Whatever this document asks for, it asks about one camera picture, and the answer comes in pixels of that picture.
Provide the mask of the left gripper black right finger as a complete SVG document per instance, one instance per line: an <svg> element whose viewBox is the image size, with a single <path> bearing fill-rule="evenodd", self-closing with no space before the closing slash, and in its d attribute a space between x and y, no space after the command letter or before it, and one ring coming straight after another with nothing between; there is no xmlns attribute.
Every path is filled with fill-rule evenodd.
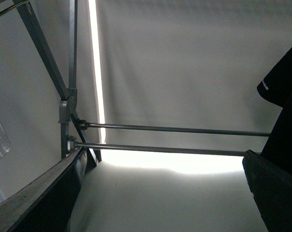
<svg viewBox="0 0 292 232"><path fill-rule="evenodd" d="M248 150L245 176L269 232L292 232L292 175Z"/></svg>

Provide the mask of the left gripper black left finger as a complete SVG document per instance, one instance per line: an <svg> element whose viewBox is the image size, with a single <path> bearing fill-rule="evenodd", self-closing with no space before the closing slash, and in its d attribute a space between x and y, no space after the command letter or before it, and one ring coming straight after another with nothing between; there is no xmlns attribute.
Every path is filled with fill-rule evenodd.
<svg viewBox="0 0 292 232"><path fill-rule="evenodd" d="M0 203L0 232L69 232L86 165L81 148Z"/></svg>

